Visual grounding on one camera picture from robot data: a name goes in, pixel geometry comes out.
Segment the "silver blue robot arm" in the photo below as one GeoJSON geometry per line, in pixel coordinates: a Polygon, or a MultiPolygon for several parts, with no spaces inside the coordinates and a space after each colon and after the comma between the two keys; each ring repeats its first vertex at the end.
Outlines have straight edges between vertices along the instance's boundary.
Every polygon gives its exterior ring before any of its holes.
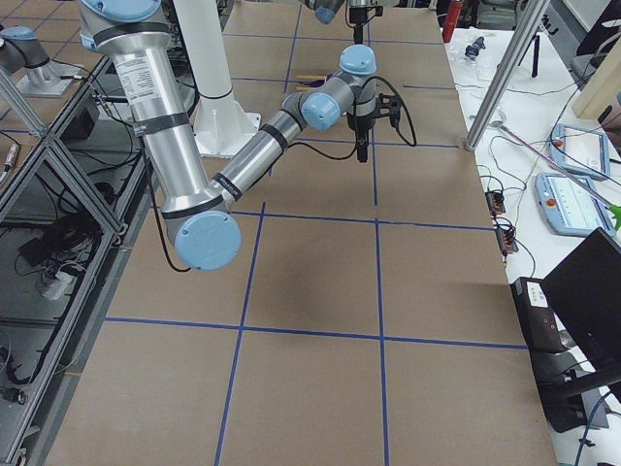
{"type": "Polygon", "coordinates": [[[364,27],[375,17],[381,17],[389,1],[379,0],[301,0],[300,4],[314,13],[322,24],[330,24],[345,8],[345,25],[352,30],[355,45],[364,41],[364,27]]]}
{"type": "Polygon", "coordinates": [[[81,1],[82,44],[114,64],[164,193],[167,236],[187,268],[214,271],[229,264],[242,236],[230,207],[261,180],[307,128],[325,131],[347,117],[361,149],[380,116],[376,55],[346,47],[324,84],[286,97],[274,116],[209,177],[167,55],[169,27],[158,1],[81,1]]]}

